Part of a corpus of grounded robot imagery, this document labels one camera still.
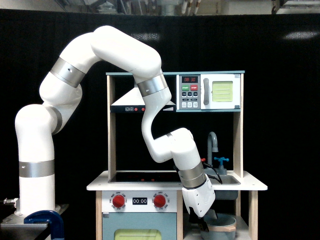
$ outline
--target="silver metal ring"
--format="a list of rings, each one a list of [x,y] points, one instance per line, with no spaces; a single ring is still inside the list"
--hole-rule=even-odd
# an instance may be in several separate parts
[[[61,129],[61,126],[62,126],[62,115],[61,113],[59,112],[58,109],[56,109],[55,107],[53,106],[48,106],[48,108],[52,109],[56,115],[56,120],[57,120],[57,123],[56,123],[56,127],[55,127],[55,130],[52,132],[52,135],[55,135],[57,132],[59,132],[59,130]]]
[[[40,178],[55,174],[55,160],[24,162],[19,161],[19,177]]]
[[[55,62],[50,73],[73,88],[77,88],[86,75],[60,57]]]
[[[137,84],[142,97],[154,94],[168,87],[163,74]]]
[[[206,181],[204,167],[201,162],[192,169],[179,170],[178,174],[182,185],[186,188],[198,187]]]

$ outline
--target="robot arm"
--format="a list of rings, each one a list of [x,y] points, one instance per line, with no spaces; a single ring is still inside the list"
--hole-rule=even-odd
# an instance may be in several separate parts
[[[70,42],[40,86],[44,103],[26,106],[16,116],[21,213],[55,208],[52,135],[61,131],[77,108],[82,97],[80,82],[101,60],[133,74],[146,106],[141,128],[151,157],[158,163],[173,158],[189,213],[192,208],[203,217],[215,192],[204,174],[192,134],[180,128],[154,139],[151,133],[155,116],[171,99],[161,58],[153,48],[111,26]]]

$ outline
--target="gray faucet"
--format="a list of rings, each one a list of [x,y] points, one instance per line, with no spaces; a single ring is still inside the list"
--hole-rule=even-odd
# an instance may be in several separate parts
[[[212,153],[218,152],[217,135],[212,131],[208,136],[208,164],[212,165]]]

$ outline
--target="toy kitchen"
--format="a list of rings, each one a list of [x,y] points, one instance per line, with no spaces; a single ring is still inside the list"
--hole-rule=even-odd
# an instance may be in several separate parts
[[[191,113],[200,117],[210,113],[212,118],[219,113],[231,115],[233,169],[224,168],[228,158],[211,158],[212,153],[218,151],[216,142],[219,136],[212,133],[214,129],[208,129],[204,136],[208,150],[204,173],[214,176],[210,181],[215,200],[234,201],[234,213],[223,214],[210,209],[202,219],[205,230],[201,229],[203,226],[190,221],[190,215],[184,212],[184,185],[179,172],[174,169],[117,168],[118,114],[141,115],[146,107],[137,85],[116,99],[117,80],[133,81],[130,73],[106,73],[108,170],[87,186],[87,190],[96,192],[96,239],[257,240],[258,191],[265,191],[268,187],[243,169],[244,71],[164,72],[163,75],[171,83],[168,83],[169,88],[175,88],[170,88],[175,95],[171,100],[175,103],[170,101],[161,112]],[[241,217],[241,191],[249,192],[248,224]]]

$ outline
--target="green start button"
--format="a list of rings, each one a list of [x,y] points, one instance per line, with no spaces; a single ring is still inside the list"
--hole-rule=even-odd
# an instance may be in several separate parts
[[[189,91],[189,85],[182,85],[182,91]]]

